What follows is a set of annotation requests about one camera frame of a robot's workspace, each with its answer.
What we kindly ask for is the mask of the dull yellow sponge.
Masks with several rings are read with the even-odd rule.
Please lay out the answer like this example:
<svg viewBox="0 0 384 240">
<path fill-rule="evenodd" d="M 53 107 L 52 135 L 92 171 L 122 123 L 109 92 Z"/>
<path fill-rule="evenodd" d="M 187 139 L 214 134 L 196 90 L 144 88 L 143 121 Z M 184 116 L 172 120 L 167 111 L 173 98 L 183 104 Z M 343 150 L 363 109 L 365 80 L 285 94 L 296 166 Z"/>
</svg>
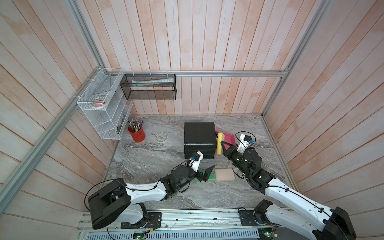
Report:
<svg viewBox="0 0 384 240">
<path fill-rule="evenodd" d="M 225 135 L 222 132 L 217 133 L 217 153 L 222 155 L 225 147 L 223 147 L 222 142 L 225 140 Z"/>
</svg>

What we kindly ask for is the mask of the beige sponge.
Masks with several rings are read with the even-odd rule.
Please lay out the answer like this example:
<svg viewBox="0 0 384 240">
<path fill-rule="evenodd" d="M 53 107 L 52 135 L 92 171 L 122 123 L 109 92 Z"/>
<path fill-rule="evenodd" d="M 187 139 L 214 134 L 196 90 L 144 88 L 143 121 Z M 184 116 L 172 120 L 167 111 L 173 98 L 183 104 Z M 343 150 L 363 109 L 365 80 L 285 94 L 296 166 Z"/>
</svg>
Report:
<svg viewBox="0 0 384 240">
<path fill-rule="evenodd" d="M 231 182 L 235 180 L 232 169 L 215 169 L 215 180 L 217 182 Z"/>
</svg>

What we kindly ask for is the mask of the black drawer cabinet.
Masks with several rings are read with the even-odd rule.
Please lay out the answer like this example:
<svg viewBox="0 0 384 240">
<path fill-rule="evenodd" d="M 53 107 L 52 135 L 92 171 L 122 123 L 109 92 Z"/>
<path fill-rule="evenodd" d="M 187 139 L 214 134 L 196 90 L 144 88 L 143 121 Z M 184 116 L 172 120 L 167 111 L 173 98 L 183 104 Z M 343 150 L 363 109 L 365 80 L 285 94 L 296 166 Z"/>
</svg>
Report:
<svg viewBox="0 0 384 240">
<path fill-rule="evenodd" d="M 213 122 L 185 122 L 184 156 L 201 152 L 203 159 L 214 159 L 217 150 L 216 126 Z"/>
</svg>

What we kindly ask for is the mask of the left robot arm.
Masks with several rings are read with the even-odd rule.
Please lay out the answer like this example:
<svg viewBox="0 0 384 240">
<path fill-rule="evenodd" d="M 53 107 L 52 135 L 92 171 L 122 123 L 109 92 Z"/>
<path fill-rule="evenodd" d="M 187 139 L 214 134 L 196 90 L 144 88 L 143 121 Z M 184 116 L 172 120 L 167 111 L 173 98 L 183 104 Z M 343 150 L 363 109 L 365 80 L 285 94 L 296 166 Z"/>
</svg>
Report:
<svg viewBox="0 0 384 240">
<path fill-rule="evenodd" d="M 207 182 L 214 168 L 200 171 L 180 165 L 156 183 L 144 185 L 128 184 L 122 178 L 113 179 L 88 198 L 92 228 L 99 230 L 116 220 L 138 227 L 149 218 L 145 202 L 168 200 L 185 192 L 183 188 L 188 189 L 195 179 Z"/>
</svg>

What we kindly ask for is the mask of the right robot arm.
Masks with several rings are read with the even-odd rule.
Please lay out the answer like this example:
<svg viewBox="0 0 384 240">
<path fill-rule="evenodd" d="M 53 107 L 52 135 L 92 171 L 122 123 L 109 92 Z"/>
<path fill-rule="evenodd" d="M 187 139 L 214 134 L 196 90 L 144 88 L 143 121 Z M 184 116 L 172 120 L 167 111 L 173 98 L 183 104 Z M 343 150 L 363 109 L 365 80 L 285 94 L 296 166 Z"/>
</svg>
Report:
<svg viewBox="0 0 384 240">
<path fill-rule="evenodd" d="M 348 213 L 340 207 L 331 209 L 294 189 L 261 167 L 257 152 L 222 141 L 223 155 L 237 167 L 243 178 L 256 191 L 287 207 L 285 211 L 271 201 L 263 200 L 254 209 L 259 224 L 272 223 L 288 228 L 310 240 L 355 240 L 356 231 Z"/>
</svg>

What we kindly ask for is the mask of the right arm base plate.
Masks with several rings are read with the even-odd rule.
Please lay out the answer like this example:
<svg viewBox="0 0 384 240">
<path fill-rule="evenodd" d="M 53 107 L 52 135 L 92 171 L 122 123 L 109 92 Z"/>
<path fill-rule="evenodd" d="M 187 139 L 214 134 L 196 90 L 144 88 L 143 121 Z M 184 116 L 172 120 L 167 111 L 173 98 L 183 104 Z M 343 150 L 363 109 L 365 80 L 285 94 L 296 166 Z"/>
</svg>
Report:
<svg viewBox="0 0 384 240">
<path fill-rule="evenodd" d="M 255 210 L 246 210 L 245 208 L 239 208 L 238 214 L 242 226 L 265 226 L 269 223 L 264 213 L 260 213 Z"/>
</svg>

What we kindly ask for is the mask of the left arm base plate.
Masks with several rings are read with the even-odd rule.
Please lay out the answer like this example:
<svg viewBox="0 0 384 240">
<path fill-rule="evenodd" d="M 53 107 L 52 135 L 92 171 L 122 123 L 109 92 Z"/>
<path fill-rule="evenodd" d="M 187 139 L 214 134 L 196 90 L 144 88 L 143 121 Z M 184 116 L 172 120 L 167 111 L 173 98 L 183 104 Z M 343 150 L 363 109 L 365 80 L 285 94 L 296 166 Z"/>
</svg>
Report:
<svg viewBox="0 0 384 240">
<path fill-rule="evenodd" d="M 158 229 L 161 227 L 162 223 L 162 213 L 161 212 L 151 212 L 148 213 L 142 220 L 136 224 L 129 224 L 128 222 L 121 223 L 121 229 Z"/>
</svg>

